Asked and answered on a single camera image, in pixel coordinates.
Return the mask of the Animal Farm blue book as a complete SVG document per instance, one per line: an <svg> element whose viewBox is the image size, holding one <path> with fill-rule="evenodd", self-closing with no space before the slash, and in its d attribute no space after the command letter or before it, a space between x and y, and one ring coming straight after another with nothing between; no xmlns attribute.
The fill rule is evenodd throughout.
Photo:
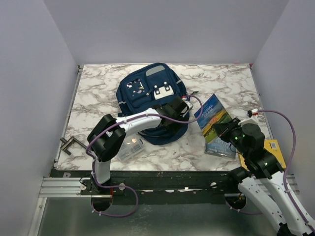
<svg viewBox="0 0 315 236"><path fill-rule="evenodd" d="M197 123L205 138L206 144L211 143L218 136L213 128L216 123L227 123L232 117L222 105L220 100L213 94L204 104L201 117Z"/></svg>

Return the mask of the navy blue student backpack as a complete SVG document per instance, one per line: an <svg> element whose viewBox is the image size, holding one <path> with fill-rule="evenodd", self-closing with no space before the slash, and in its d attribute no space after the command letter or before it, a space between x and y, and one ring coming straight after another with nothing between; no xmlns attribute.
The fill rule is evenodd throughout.
<svg viewBox="0 0 315 236"><path fill-rule="evenodd" d="M116 98L121 109L119 116L130 116L155 105L170 104L176 97L188 95L179 76L165 63L153 63L127 75L119 84ZM153 145L165 145L178 140L187 124L176 123L177 133L165 126L145 129L138 134Z"/></svg>

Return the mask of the aluminium extrusion frame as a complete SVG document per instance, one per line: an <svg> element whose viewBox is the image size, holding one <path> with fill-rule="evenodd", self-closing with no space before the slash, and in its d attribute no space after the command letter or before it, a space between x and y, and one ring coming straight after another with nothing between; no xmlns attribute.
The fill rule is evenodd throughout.
<svg viewBox="0 0 315 236"><path fill-rule="evenodd" d="M256 185L266 194L270 195L266 187L261 181L253 178ZM40 198L76 198L76 197L93 197L93 198L109 198L109 194L100 194L94 190L87 190L87 188L79 182L80 177L45 177L42 181L39 197ZM289 176L289 185L296 195L300 194L298 185L294 176ZM184 187L179 190L162 190L162 193L174 192L201 192L202 189Z"/></svg>

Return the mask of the clear plastic parts box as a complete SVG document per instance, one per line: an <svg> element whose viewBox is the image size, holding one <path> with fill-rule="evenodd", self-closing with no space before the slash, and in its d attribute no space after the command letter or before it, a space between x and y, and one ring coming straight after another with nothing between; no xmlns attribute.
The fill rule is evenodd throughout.
<svg viewBox="0 0 315 236"><path fill-rule="evenodd" d="M121 162L125 162L143 150L143 142L139 135L125 137L117 154Z"/></svg>

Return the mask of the dark blue hardcover book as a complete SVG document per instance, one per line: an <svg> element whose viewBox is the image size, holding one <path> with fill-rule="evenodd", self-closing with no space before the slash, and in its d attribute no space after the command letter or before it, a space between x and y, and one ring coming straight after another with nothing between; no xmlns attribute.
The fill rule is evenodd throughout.
<svg viewBox="0 0 315 236"><path fill-rule="evenodd" d="M229 147L229 143L222 141L219 137L206 144L205 153L230 159L235 159L236 157L236 149Z"/></svg>

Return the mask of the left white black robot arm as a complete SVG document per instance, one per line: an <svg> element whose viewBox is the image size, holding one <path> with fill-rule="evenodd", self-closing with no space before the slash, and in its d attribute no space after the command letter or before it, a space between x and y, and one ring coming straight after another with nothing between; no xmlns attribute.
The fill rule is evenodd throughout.
<svg viewBox="0 0 315 236"><path fill-rule="evenodd" d="M130 116L103 116L87 137L86 153L94 159L93 190L98 194L108 191L111 160L118 154L126 137L138 133L153 145L171 143L187 131L192 108L189 100L176 96L169 103L155 104Z"/></svg>

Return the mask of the yellow notebook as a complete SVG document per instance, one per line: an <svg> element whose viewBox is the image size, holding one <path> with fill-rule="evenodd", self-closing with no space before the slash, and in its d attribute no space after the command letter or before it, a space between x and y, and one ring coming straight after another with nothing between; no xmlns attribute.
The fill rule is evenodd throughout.
<svg viewBox="0 0 315 236"><path fill-rule="evenodd" d="M237 144L241 164L255 175L272 175L286 168L278 143L275 140L245 140Z"/></svg>

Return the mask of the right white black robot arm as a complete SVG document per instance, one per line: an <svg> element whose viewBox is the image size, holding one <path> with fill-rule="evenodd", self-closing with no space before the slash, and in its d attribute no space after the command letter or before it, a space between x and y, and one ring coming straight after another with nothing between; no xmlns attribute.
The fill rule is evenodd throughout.
<svg viewBox="0 0 315 236"><path fill-rule="evenodd" d="M234 118L213 128L221 140L234 145L246 164L228 172L227 189L250 199L279 236L313 236L315 221L286 181L281 164L265 149L260 127L250 119Z"/></svg>

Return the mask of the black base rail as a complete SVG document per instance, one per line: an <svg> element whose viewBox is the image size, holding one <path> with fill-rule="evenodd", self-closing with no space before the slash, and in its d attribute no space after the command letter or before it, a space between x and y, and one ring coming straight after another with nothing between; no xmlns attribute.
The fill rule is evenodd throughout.
<svg viewBox="0 0 315 236"><path fill-rule="evenodd" d="M110 205L224 204L226 197L239 194L236 183L225 171L111 171L101 188L88 171L52 170L50 177L58 182L70 180L68 186L79 188L76 196L87 197L95 208Z"/></svg>

